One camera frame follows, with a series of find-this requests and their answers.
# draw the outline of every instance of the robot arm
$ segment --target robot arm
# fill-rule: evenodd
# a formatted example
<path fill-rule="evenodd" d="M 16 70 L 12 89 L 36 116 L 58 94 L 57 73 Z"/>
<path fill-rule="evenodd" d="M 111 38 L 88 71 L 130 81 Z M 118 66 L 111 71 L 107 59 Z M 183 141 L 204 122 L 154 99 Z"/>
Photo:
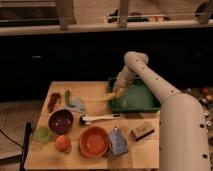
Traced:
<path fill-rule="evenodd" d="M 128 52 L 114 85 L 117 97 L 138 75 L 161 103 L 160 170 L 210 171 L 204 110 L 192 96 L 182 93 L 148 66 L 144 53 Z"/>

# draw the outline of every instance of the bowl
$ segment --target bowl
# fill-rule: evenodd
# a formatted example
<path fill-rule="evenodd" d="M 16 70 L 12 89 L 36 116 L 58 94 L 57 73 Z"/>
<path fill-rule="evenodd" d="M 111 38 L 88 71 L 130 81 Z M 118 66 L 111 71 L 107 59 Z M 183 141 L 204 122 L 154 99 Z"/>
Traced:
<path fill-rule="evenodd" d="M 50 129 L 59 135 L 68 133 L 72 123 L 73 115 L 65 109 L 54 112 L 49 118 Z"/>
<path fill-rule="evenodd" d="M 83 157 L 101 157 L 109 147 L 108 133 L 99 126 L 91 126 L 82 133 L 79 147 Z"/>

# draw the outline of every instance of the wooden tabletop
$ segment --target wooden tabletop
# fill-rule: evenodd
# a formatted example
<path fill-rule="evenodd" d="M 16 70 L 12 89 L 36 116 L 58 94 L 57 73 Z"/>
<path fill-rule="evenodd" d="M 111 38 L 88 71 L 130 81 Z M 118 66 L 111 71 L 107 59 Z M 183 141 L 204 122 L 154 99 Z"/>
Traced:
<path fill-rule="evenodd" d="M 63 109 L 65 105 L 64 94 L 66 90 L 72 92 L 72 97 L 80 97 L 85 105 L 87 115 L 111 114 L 108 104 L 101 101 L 107 92 L 107 82 L 52 82 L 44 102 L 37 128 L 48 127 L 48 120 L 52 113 L 48 112 L 47 104 L 51 93 L 59 92 L 62 95 L 55 110 Z M 79 153 L 79 137 L 88 126 L 80 126 L 80 113 L 72 112 L 74 121 L 70 132 L 72 151 L 64 154 L 59 152 L 54 141 L 42 144 L 32 140 L 25 161 L 26 170 L 45 169 L 139 169 L 159 168 L 159 113 L 138 113 L 121 115 L 120 119 L 98 121 L 92 125 L 98 125 L 112 131 L 115 126 L 121 129 L 127 139 L 129 152 L 121 156 L 108 156 L 100 158 L 84 158 Z M 135 141 L 130 136 L 130 131 L 141 125 L 144 121 L 150 121 L 155 132 L 140 141 Z"/>

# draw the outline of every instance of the green tray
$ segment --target green tray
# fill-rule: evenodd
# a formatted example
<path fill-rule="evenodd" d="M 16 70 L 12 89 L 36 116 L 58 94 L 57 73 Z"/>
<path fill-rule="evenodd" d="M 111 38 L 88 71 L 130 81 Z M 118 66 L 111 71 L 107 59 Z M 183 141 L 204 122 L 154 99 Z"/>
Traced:
<path fill-rule="evenodd" d="M 112 92 L 116 78 L 109 78 L 108 88 Z M 134 78 L 124 96 L 109 101 L 113 113 L 156 112 L 160 103 L 140 78 Z"/>

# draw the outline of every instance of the orange bowl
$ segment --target orange bowl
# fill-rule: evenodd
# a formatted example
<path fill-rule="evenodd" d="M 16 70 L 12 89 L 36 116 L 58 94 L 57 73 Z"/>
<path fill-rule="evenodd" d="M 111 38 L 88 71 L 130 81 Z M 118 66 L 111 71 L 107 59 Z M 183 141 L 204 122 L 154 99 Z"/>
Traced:
<path fill-rule="evenodd" d="M 101 157 L 109 147 L 109 137 L 105 129 L 91 126 L 80 137 L 80 152 L 84 157 Z"/>

